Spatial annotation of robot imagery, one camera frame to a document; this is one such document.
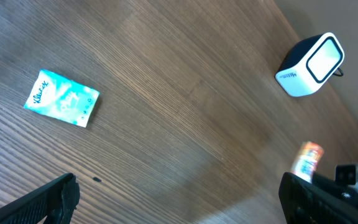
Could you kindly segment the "small teal white box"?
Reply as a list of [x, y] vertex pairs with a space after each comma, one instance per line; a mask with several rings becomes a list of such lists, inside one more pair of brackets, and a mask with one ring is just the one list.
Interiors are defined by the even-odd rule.
[[99, 91], [42, 69], [24, 108], [85, 128]]

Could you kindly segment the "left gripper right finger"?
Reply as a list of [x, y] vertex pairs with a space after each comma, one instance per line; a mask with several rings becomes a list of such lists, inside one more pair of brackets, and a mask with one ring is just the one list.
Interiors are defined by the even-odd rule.
[[287, 223], [358, 223], [358, 205], [349, 205], [291, 172], [283, 174], [278, 196]]

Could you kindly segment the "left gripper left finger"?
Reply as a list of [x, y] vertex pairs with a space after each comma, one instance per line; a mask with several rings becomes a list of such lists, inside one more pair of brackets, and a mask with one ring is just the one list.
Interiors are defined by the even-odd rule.
[[70, 223], [79, 200], [76, 177], [67, 173], [1, 207], [0, 223]]

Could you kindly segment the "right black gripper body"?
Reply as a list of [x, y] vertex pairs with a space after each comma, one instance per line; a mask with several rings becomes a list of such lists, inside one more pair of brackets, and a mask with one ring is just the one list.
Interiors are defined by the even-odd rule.
[[338, 185], [335, 181], [316, 172], [313, 174], [311, 182], [314, 186], [349, 205], [358, 205], [358, 191], [348, 186]]

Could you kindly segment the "small orange snack box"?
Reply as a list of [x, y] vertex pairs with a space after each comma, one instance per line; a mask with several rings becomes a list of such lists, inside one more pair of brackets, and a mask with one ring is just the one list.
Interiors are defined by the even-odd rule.
[[310, 141], [304, 142], [295, 157], [290, 172], [311, 183], [313, 173], [323, 154], [324, 150], [320, 145]]

